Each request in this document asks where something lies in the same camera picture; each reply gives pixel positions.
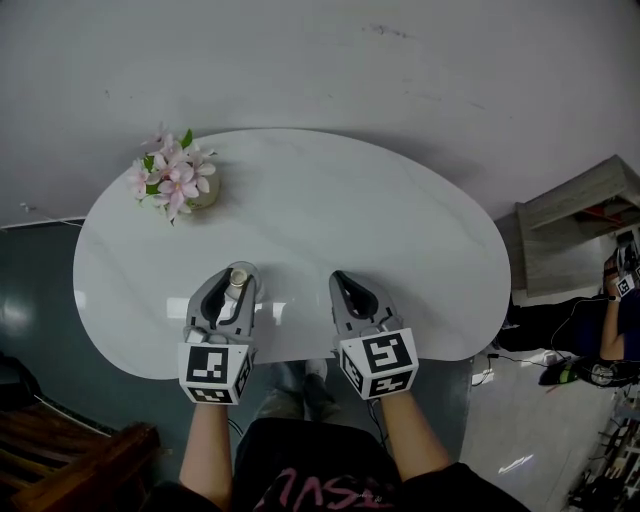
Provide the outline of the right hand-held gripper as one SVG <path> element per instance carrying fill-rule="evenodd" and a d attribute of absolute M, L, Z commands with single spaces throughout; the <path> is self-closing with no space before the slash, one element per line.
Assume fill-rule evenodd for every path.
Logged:
<path fill-rule="evenodd" d="M 387 291 L 376 281 L 352 272 L 329 277 L 334 325 L 340 336 L 354 332 L 353 322 L 379 325 L 396 315 Z M 410 328 L 340 340 L 339 366 L 363 400 L 408 391 L 419 361 Z"/>

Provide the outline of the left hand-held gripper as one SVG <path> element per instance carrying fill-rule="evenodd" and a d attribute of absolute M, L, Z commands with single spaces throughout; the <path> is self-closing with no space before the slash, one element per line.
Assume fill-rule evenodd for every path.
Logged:
<path fill-rule="evenodd" d="M 231 268 L 206 280 L 187 307 L 184 341 L 178 345 L 179 384 L 195 404 L 238 405 L 254 369 L 252 335 L 257 285 L 230 286 Z M 226 296 L 231 316 L 219 321 Z"/>

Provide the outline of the small white bottle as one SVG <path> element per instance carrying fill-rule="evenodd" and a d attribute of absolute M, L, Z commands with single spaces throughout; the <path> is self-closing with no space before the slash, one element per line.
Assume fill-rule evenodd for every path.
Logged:
<path fill-rule="evenodd" d="M 263 283 L 258 268 L 246 261 L 237 261 L 230 265 L 232 269 L 229 278 L 229 285 L 225 291 L 226 295 L 234 301 L 237 301 L 241 294 L 241 288 L 246 284 L 250 277 L 255 281 L 256 297 L 255 301 L 260 302 L 264 295 Z"/>

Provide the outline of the person's left forearm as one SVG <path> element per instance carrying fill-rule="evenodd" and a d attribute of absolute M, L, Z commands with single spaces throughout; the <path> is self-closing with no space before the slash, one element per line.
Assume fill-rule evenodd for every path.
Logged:
<path fill-rule="evenodd" d="M 229 506 L 233 472 L 226 406 L 195 407 L 179 481 L 219 508 Z"/>

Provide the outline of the person's right forearm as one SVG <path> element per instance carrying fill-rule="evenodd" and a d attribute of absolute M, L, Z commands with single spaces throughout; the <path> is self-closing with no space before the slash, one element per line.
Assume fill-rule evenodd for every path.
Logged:
<path fill-rule="evenodd" d="M 381 408 L 393 459 L 403 482 L 444 470 L 452 464 L 409 391 L 383 396 Z"/>

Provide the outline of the white oval table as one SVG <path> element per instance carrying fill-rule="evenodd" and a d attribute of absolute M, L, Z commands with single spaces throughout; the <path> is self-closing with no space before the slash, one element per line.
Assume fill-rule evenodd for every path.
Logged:
<path fill-rule="evenodd" d="M 80 231 L 76 304 L 90 341 L 117 368 L 176 378 L 189 298 L 239 261 L 262 281 L 260 364 L 330 355 L 336 270 L 384 287 L 422 358 L 469 358 L 499 331 L 511 290 L 503 240 L 487 213 L 435 172 L 307 130 L 234 131 L 200 146 L 216 154 L 221 189 L 212 206 L 169 221 L 120 176 Z"/>

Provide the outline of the person's right leg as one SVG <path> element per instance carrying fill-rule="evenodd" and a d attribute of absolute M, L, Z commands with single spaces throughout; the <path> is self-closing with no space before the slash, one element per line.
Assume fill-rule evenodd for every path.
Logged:
<path fill-rule="evenodd" d="M 326 386 L 328 365 L 325 359 L 310 359 L 304 363 L 303 396 L 309 418 L 315 422 L 333 422 L 340 407 Z"/>

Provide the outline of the person's leg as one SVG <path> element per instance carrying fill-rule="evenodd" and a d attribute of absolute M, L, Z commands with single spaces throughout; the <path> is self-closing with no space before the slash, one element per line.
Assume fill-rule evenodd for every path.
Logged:
<path fill-rule="evenodd" d="M 269 387 L 254 419 L 305 419 L 303 361 L 274 363 L 270 366 Z"/>
<path fill-rule="evenodd" d="M 315 422 L 333 422 L 340 407 L 326 386 L 328 365 L 325 359 L 310 359 L 304 363 L 303 396 L 309 418 Z"/>

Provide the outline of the person's left leg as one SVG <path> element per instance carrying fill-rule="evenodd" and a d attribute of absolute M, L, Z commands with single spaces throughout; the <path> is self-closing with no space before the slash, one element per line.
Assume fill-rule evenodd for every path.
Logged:
<path fill-rule="evenodd" d="M 303 361 L 274 363 L 270 366 L 269 387 L 254 419 L 305 419 Z"/>

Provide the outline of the pink flowers in cream vase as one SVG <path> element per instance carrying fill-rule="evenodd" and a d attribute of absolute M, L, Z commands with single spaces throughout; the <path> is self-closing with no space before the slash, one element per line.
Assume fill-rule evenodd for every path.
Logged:
<path fill-rule="evenodd" d="M 143 143 L 151 149 L 125 172 L 128 188 L 140 204 L 151 203 L 173 223 L 179 216 L 212 206 L 221 190 L 213 158 L 191 130 L 176 136 L 160 123 Z"/>

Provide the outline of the person's black printed shirt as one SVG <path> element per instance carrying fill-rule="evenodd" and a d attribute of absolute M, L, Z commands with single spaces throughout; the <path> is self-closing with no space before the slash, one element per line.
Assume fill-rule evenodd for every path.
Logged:
<path fill-rule="evenodd" d="M 292 419 L 254 421 L 235 460 L 231 512 L 529 512 L 467 465 L 402 481 L 364 430 Z"/>

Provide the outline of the grey wooden shelf unit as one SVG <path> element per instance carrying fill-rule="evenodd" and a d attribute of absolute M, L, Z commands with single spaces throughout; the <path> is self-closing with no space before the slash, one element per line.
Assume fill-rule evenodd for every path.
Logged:
<path fill-rule="evenodd" d="M 640 223 L 640 173 L 614 155 L 516 205 L 525 290 L 530 297 L 601 281 L 597 241 Z"/>

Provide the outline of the black and green device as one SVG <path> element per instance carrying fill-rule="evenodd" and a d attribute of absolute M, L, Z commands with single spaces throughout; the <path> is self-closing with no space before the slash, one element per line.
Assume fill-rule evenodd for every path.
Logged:
<path fill-rule="evenodd" d="M 538 385 L 542 387 L 555 387 L 570 384 L 580 379 L 577 366 L 569 361 L 557 362 L 547 366 L 540 375 Z"/>

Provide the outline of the cluttered white rack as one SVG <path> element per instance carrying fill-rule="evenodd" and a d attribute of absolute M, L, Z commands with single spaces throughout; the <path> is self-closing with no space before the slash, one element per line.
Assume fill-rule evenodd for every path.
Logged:
<path fill-rule="evenodd" d="M 640 385 L 614 407 L 566 499 L 567 512 L 640 512 Z"/>

